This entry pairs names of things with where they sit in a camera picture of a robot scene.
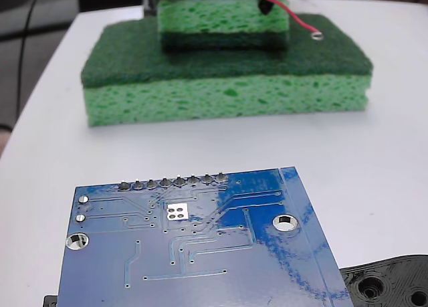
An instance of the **red wire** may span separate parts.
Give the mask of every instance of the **red wire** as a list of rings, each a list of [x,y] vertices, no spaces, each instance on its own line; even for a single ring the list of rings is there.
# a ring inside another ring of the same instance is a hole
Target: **red wire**
[[[302,27],[309,29],[310,31],[312,31],[312,33],[321,33],[320,31],[318,31],[315,27],[305,23],[304,21],[302,21],[295,13],[293,13],[291,11],[290,8],[288,8],[287,6],[285,6],[283,3],[281,3],[280,1],[277,0],[267,0],[270,1],[271,3],[274,3],[278,6],[280,6],[282,9],[284,9],[285,11],[287,11],[287,13],[289,13]]]

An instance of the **sponge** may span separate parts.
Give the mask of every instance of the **sponge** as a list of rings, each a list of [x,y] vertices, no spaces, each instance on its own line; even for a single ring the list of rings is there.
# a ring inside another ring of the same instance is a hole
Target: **sponge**
[[[325,39],[292,23],[287,52],[166,54],[155,17],[107,27],[82,72],[89,124],[364,110],[370,60],[327,18],[300,17]]]
[[[263,15],[257,4],[258,0],[160,0],[160,41],[166,50],[286,48],[288,15],[278,6]]]

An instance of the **blue circuit board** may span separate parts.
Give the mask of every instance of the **blue circuit board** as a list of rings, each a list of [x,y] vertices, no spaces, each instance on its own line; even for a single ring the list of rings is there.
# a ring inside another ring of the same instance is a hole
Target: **blue circuit board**
[[[351,307],[295,168],[78,187],[58,307]]]

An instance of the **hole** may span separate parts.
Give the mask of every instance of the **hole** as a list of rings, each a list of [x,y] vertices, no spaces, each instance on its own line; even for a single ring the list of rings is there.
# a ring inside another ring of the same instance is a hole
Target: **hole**
[[[84,233],[73,233],[67,238],[66,246],[71,250],[81,250],[89,243],[89,237]]]
[[[375,277],[368,277],[358,284],[358,290],[365,298],[373,299],[383,293],[383,283]]]
[[[272,221],[272,224],[277,230],[291,231],[297,228],[298,221],[292,215],[278,215]]]
[[[424,292],[415,292],[411,296],[411,301],[415,306],[424,306],[427,303],[428,298]]]

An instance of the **table surface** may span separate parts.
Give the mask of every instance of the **table surface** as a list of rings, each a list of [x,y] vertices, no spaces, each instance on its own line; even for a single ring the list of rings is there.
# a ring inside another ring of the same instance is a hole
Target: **table surface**
[[[41,306],[57,294],[74,188],[123,179],[296,166],[340,268],[428,254],[428,7],[291,5],[331,18],[373,61],[366,112],[88,128],[86,58],[105,25],[142,13],[131,7],[76,18],[0,160],[4,306]]]

